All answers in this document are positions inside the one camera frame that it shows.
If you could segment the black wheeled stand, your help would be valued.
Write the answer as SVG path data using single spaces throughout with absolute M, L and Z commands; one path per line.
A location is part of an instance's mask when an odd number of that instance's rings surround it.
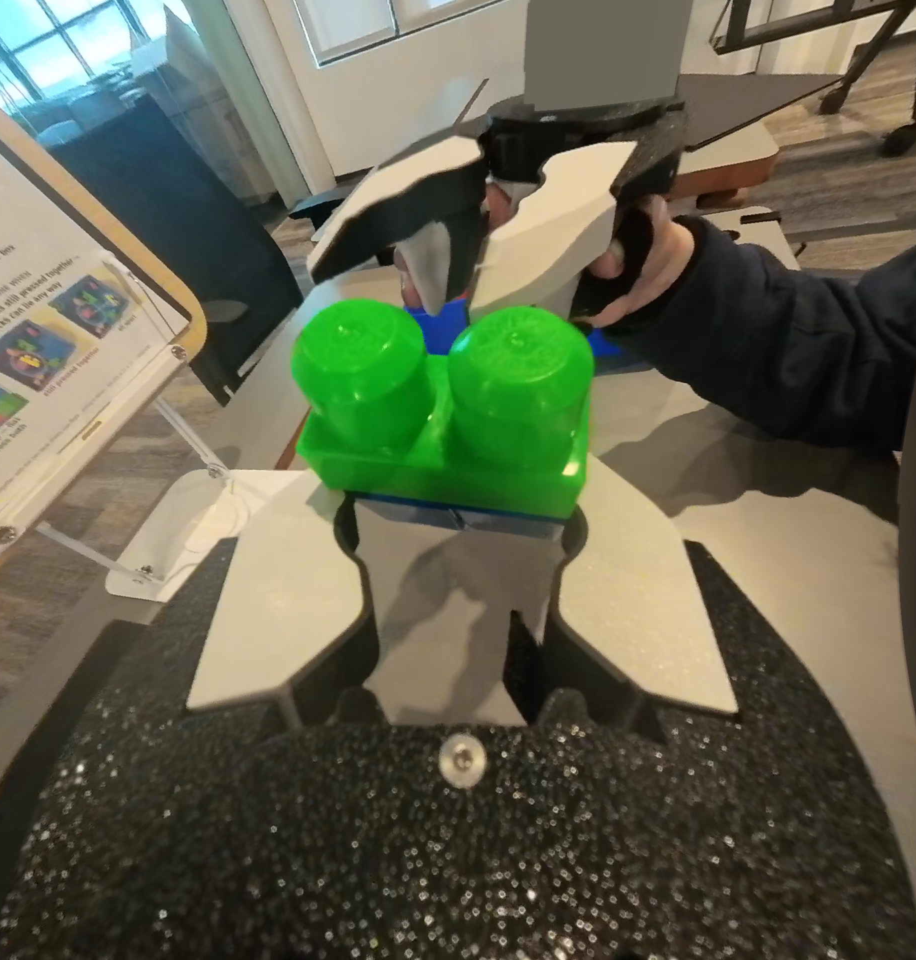
M 833 1 L 823 6 L 793 13 L 755 26 L 749 24 L 751 1 L 728 2 L 711 36 L 715 54 L 724 56 L 753 47 L 765 47 L 823 30 L 838 29 L 860 20 L 885 16 L 860 56 L 824 91 L 819 114 L 839 114 L 853 87 L 898 30 L 916 12 L 916 1 Z M 910 121 L 887 133 L 879 153 L 886 159 L 904 156 L 916 145 L 916 79 Z

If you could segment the black chair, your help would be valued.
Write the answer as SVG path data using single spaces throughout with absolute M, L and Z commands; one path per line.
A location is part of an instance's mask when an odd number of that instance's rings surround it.
M 239 370 L 304 301 L 272 235 L 149 97 L 46 150 L 202 306 L 244 306 L 236 319 L 207 320 L 191 362 L 204 388 L 228 405 L 244 381 Z

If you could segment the person's right hand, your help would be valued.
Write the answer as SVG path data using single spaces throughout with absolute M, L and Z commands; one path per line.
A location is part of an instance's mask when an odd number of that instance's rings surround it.
M 694 250 L 692 232 L 672 218 L 665 198 L 650 195 L 626 208 L 619 219 L 618 236 L 586 272 L 604 282 L 630 274 L 632 284 L 590 324 L 605 329 L 655 303 L 678 281 Z

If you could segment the green mega block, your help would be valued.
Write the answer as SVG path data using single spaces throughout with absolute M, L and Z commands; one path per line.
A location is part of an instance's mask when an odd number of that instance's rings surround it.
M 567 520 L 586 484 L 595 359 L 570 322 L 500 309 L 431 353 L 404 307 L 354 298 L 296 337 L 296 454 L 333 491 Z

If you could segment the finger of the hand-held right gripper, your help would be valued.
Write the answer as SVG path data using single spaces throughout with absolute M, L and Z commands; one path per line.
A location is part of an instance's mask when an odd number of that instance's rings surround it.
M 611 244 L 613 187 L 637 145 L 605 141 L 548 159 L 536 191 L 485 243 L 468 298 L 471 322 L 515 306 L 570 317 L 581 275 Z
M 475 135 L 430 135 L 373 168 L 334 210 L 306 268 L 314 284 L 400 252 L 430 316 L 472 284 L 487 234 L 489 165 Z

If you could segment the black flat table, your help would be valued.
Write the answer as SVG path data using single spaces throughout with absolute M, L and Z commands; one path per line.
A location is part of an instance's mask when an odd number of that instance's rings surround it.
M 694 152 L 829 88 L 835 75 L 683 74 L 663 100 L 541 112 L 512 97 L 456 126 L 494 169 L 538 168 L 559 152 L 636 141 L 660 158 Z

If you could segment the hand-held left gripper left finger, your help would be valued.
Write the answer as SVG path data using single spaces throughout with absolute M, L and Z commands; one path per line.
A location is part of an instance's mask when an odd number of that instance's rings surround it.
M 238 536 L 188 711 L 254 703 L 288 727 L 326 724 L 380 658 L 355 498 L 293 476 Z

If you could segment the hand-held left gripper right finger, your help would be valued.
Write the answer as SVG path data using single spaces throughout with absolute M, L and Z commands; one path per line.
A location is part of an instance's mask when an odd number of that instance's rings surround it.
M 740 714 L 684 541 L 639 489 L 598 458 L 560 539 L 541 666 L 596 724 L 644 724 L 659 707 Z

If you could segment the instruction sign board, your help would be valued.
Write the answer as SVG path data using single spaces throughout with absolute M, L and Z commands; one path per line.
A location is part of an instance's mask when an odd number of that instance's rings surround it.
M 0 555 L 206 333 L 187 285 L 0 109 Z

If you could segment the person's right forearm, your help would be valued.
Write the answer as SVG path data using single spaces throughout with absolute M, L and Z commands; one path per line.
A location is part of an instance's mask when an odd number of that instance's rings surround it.
M 901 452 L 916 379 L 916 246 L 858 282 L 792 270 L 702 218 L 666 294 L 608 328 L 663 376 L 778 439 Z

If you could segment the clear acrylic sign stand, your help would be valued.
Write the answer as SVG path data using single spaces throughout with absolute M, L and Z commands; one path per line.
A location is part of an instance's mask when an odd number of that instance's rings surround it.
M 185 474 L 164 492 L 120 557 L 110 558 L 45 521 L 35 529 L 106 570 L 104 589 L 109 595 L 165 604 L 214 546 L 236 538 L 273 496 L 292 483 L 287 470 L 295 461 L 300 428 L 274 469 L 231 468 L 165 400 L 156 400 L 153 407 L 202 468 Z

